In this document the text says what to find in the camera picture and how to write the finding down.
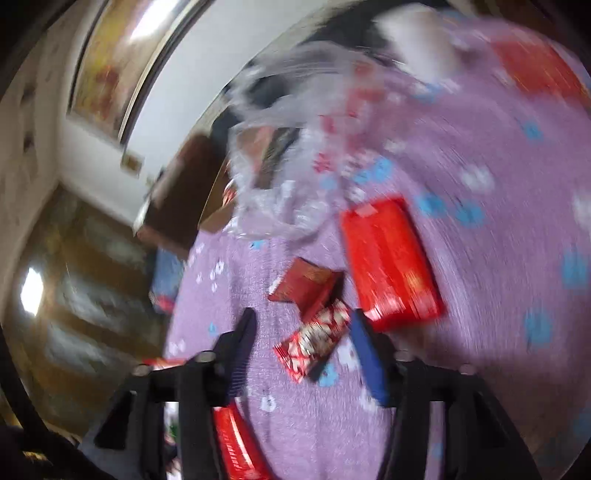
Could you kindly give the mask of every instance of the picture frame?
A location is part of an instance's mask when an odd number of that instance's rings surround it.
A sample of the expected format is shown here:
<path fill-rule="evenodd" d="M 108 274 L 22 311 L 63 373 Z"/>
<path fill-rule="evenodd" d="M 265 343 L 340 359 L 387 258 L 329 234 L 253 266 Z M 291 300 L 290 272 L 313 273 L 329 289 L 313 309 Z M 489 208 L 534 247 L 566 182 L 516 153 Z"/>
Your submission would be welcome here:
<path fill-rule="evenodd" d="M 127 145 L 166 60 L 213 0 L 106 0 L 82 48 L 68 113 Z"/>

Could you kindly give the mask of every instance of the red gift box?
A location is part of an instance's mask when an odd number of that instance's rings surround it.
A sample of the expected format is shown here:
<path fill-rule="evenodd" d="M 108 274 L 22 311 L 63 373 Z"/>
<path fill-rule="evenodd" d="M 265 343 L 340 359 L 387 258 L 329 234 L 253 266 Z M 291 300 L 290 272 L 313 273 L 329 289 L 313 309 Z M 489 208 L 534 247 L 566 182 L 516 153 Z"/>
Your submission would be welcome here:
<path fill-rule="evenodd" d="M 589 104 L 587 89 L 549 43 L 498 41 L 492 47 L 522 92 L 549 93 Z"/>
<path fill-rule="evenodd" d="M 360 307 L 375 331 L 442 314 L 443 303 L 403 198 L 343 212 L 341 228 Z"/>

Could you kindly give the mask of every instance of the red candy wrapper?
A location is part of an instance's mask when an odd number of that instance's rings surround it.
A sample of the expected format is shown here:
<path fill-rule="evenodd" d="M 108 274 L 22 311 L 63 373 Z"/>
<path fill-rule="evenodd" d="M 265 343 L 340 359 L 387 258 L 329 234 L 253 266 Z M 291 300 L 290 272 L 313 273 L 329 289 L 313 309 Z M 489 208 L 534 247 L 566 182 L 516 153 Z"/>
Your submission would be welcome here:
<path fill-rule="evenodd" d="M 341 214 L 360 307 L 376 332 L 434 319 L 443 305 L 404 199 L 382 199 Z"/>
<path fill-rule="evenodd" d="M 326 306 L 342 275 L 342 272 L 318 267 L 298 257 L 268 299 L 295 303 L 300 311 L 301 321 L 307 323 Z"/>
<path fill-rule="evenodd" d="M 499 41 L 493 48 L 522 92 L 549 93 L 589 105 L 587 89 L 548 42 Z"/>
<path fill-rule="evenodd" d="M 318 312 L 287 340 L 273 347 L 279 361 L 296 382 L 328 355 L 349 326 L 349 308 L 340 300 Z"/>
<path fill-rule="evenodd" d="M 165 368 L 179 367 L 184 365 L 187 360 L 183 358 L 148 358 L 143 361 L 144 365 L 154 367 L 154 370 L 164 370 Z"/>
<path fill-rule="evenodd" d="M 229 480 L 271 480 L 263 455 L 240 415 L 236 402 L 213 409 L 222 458 Z"/>

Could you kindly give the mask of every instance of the red and white snack package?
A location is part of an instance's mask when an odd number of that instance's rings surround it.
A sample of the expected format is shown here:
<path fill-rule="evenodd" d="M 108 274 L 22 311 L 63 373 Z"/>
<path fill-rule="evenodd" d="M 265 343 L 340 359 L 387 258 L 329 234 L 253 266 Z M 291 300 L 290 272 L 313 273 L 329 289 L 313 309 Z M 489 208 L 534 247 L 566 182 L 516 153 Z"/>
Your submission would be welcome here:
<path fill-rule="evenodd" d="M 439 317 L 443 303 L 401 197 L 341 214 L 360 307 L 376 332 Z"/>
<path fill-rule="evenodd" d="M 288 339 L 273 347 L 279 361 L 296 381 L 328 355 L 349 326 L 349 308 L 340 300 L 321 310 Z"/>
<path fill-rule="evenodd" d="M 165 368 L 178 367 L 187 362 L 185 358 L 149 358 L 144 360 L 145 365 L 149 365 L 154 370 L 164 370 Z"/>
<path fill-rule="evenodd" d="M 229 480 L 271 480 L 267 464 L 236 402 L 214 407 L 213 422 Z"/>

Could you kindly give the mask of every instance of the white wall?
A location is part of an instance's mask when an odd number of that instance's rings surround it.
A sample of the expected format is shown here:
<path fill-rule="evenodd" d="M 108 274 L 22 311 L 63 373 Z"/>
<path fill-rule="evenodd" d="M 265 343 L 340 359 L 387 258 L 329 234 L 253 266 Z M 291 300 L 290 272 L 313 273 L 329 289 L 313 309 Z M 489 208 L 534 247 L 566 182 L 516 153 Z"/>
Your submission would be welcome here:
<path fill-rule="evenodd" d="M 0 100 L 0 322 L 12 293 L 18 260 L 35 221 L 57 186 L 57 164 L 37 139 L 35 117 L 43 101 L 43 86 L 33 97 L 23 93 L 37 83 L 43 42 L 29 53 Z M 34 145 L 24 151 L 24 138 L 33 133 Z"/>
<path fill-rule="evenodd" d="M 132 223 L 156 176 L 220 90 L 286 29 L 330 0 L 215 0 L 158 75 L 129 139 L 144 157 L 138 179 L 119 168 L 122 151 L 66 115 L 77 59 L 102 0 L 79 0 L 86 13 L 66 62 L 58 117 L 60 177 L 79 195 Z"/>

